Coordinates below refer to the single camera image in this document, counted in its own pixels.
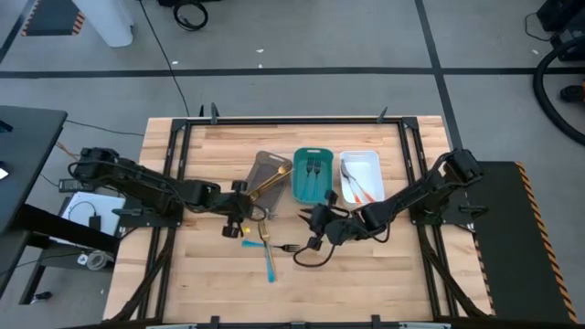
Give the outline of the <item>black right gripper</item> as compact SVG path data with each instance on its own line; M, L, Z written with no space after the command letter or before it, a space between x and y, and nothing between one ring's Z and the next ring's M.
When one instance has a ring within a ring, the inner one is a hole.
M326 237L332 245L343 245L349 240L365 239L365 227L358 218L347 209L337 207L338 194L333 190L324 193L324 203L315 207L301 208L305 214L314 214L314 218L301 217L317 238Z

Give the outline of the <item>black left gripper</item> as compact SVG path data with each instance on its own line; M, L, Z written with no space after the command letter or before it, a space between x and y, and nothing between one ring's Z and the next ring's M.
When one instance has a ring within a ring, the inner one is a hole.
M231 192L217 195L213 203L213 212L234 218L238 222L244 218L266 218L268 212L265 208L253 208L253 203L262 197L262 192L252 191L247 195L247 187L246 181L233 181Z

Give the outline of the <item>teal plastic bin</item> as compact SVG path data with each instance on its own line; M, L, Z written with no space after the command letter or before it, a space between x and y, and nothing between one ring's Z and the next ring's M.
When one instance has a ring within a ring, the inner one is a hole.
M302 197L303 183L306 177L306 162L308 157L321 159L321 173L319 174L319 200L315 201L314 191L314 170L310 174L310 180L307 186L306 198ZM293 155L293 172L292 172L292 196L304 205L316 205L324 203L324 193L333 189L333 163L334 154L326 148L304 147L295 151Z

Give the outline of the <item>grey translucent plastic bin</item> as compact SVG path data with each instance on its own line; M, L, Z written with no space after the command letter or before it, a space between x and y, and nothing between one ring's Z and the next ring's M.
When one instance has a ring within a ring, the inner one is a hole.
M251 168L246 182L248 184L248 192L255 189L264 181L271 178L278 173L278 169L283 165L290 165L292 162L289 159L281 157L277 154L272 154L266 151L258 151L256 153L255 162ZM274 186L264 192L256 201L255 204L266 208L273 213L280 202L285 188L289 185L289 176L286 176Z

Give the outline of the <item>silver fork orange handle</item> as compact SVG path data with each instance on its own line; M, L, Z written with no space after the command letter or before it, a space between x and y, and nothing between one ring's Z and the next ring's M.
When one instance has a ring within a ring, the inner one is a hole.
M364 202L374 202L375 199L372 197L365 188L363 188L353 176L347 178L350 189L353 193L355 201L361 205Z
M351 190L353 197L355 199L355 202L360 205L361 204L361 200L356 192L356 190L353 188L352 186L352 176L349 174L347 168L346 168L346 162L344 159L341 160L340 163L340 169L341 169L341 173L342 176L347 180L347 183L349 185L349 189Z

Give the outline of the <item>cutlery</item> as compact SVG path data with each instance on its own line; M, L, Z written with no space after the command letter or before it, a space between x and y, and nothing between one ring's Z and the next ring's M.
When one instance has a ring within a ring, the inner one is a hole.
M266 263L267 263L268 281L270 283L274 283L274 282L276 282L276 272L275 272L273 257L271 254L270 244L267 242L264 242L263 247L264 247L265 258L266 258Z

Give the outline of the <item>white plastic bin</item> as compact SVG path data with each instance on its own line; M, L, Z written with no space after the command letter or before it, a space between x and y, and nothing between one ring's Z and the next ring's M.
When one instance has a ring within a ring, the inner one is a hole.
M339 155L339 160L344 159L346 168L351 176L374 197L375 201L384 201L385 188L382 179L378 154L375 151L344 151ZM342 176L340 169L341 195L343 203L348 207L360 207L370 202L358 205L349 189L347 180Z

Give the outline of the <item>white paper sheet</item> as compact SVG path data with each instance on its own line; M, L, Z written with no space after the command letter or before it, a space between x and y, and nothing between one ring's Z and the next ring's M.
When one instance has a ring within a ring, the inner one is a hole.
M61 216L89 228L89 217L99 215L101 232L114 236L119 217L112 210L123 208L124 204L125 199L122 197L78 192L71 197Z

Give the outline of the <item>clear tape roll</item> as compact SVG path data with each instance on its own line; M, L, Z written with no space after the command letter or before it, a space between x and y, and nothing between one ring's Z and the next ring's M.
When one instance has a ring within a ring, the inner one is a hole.
M88 255L86 267L90 271L100 271L105 269L110 263L114 263L114 258L110 253L94 250Z

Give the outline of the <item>hazard striped black platform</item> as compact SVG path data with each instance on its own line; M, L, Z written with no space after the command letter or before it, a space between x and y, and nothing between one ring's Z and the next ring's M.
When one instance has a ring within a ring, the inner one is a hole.
M575 324L575 308L524 166L482 161L467 189L487 211L474 221L492 310L502 320Z

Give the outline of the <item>black side desk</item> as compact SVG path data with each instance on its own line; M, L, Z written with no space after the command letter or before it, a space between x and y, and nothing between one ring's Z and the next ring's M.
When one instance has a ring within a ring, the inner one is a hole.
M51 153L68 114L65 111L0 105L0 233L8 230Z

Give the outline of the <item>white round column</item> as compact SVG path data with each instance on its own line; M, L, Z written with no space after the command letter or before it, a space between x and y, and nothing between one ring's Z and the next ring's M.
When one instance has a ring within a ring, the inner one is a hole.
M133 43L133 18L123 0L72 0L111 48Z

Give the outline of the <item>hazard striped black mat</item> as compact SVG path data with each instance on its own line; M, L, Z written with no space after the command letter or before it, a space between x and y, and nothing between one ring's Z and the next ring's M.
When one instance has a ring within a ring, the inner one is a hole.
M23 25L23 37L77 36L85 15L72 0L36 0Z

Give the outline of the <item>black caster wheel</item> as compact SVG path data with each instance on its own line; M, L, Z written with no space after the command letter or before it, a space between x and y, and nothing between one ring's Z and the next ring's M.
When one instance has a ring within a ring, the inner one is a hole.
M585 85L569 85L559 92L559 97L565 102L585 103Z

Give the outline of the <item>black equipment case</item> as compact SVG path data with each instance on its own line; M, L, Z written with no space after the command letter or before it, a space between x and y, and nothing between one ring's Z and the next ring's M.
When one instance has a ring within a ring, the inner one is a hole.
M554 49L585 37L585 0L546 0L537 18L545 31L553 33L548 42Z

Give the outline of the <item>black desk leg frame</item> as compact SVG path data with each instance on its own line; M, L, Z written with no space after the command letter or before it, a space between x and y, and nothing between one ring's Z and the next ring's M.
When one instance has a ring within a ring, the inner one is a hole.
M120 245L119 238L24 204L16 211L7 229L0 234L0 298L26 246L45 249L48 260L57 258L73 260L73 257L80 253L80 249L76 249L70 254L56 255L58 247L51 243L50 237L110 252L113 255L117 253Z

